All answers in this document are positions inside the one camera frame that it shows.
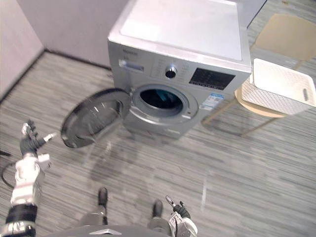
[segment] wall baseboard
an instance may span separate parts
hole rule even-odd
[[[6,97],[11,93],[11,91],[14,89],[14,87],[20,82],[22,77],[29,71],[29,69],[32,68],[32,66],[37,62],[37,60],[44,54],[45,49],[40,50],[26,66],[25,69],[21,72],[20,76],[17,77],[17,79],[12,83],[12,85],[7,89],[5,93],[3,93],[3,96],[0,99],[0,105],[2,102],[6,99]]]
[[[32,62],[29,63],[29,66],[26,67],[26,69],[24,70],[24,72],[21,74],[21,76],[12,84],[12,86],[6,91],[6,93],[4,93],[3,97],[0,99],[0,105],[2,104],[2,102],[7,98],[7,96],[12,92],[12,90],[15,88],[15,86],[21,81],[21,79],[23,78],[23,76],[32,68],[32,66],[41,58],[41,56],[45,53],[52,53],[52,54],[56,54],[56,55],[60,55],[62,57],[66,57],[66,58],[70,58],[79,62],[83,62],[83,63],[88,63],[90,65],[96,66],[96,67],[100,67],[106,70],[111,71],[111,67],[108,66],[104,66],[104,65],[100,65],[97,63],[93,63],[93,62],[89,62],[87,60],[81,59],[81,58],[77,58],[74,56],[71,56],[69,54],[63,53],[63,52],[58,52],[55,50],[49,50],[47,48],[43,49],[42,51],[40,51],[36,57],[34,57],[34,60]]]
[[[45,52],[53,53],[53,54],[56,54],[56,55],[60,55],[60,56],[63,56],[65,58],[70,58],[70,59],[73,59],[73,60],[76,60],[76,61],[79,61],[79,62],[88,63],[88,64],[91,64],[93,66],[104,68],[104,69],[109,70],[109,71],[111,70],[111,67],[109,67],[109,66],[105,66],[105,65],[102,65],[102,64],[94,63],[94,62],[88,61],[86,59],[78,58],[78,57],[72,56],[70,54],[60,52],[58,50],[53,50],[53,49],[47,49],[46,48]]]

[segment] washing machine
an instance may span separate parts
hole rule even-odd
[[[131,0],[108,47],[115,88],[86,98],[61,135],[82,147],[119,123],[179,138],[251,73],[246,27],[227,0]]]

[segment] open door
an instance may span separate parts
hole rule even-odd
[[[63,123],[61,138],[65,145],[84,147],[111,133],[126,117],[130,103],[129,94],[118,88],[102,90],[86,98]]]

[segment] laundry basket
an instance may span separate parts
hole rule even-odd
[[[315,86],[309,75],[258,58],[241,91],[243,100],[288,115],[316,106]]]

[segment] chair seat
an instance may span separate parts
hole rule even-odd
[[[241,98],[241,87],[239,87],[236,91],[235,91],[235,97],[237,99],[237,101],[244,106],[246,109],[250,110],[251,112],[254,112],[256,114],[262,115],[262,116],[266,116],[266,117],[270,117],[270,118],[283,118],[285,117],[287,114],[275,111],[275,110],[271,110],[268,109],[266,107],[260,106],[260,105],[256,105],[253,103],[250,103],[248,101],[245,101]]]

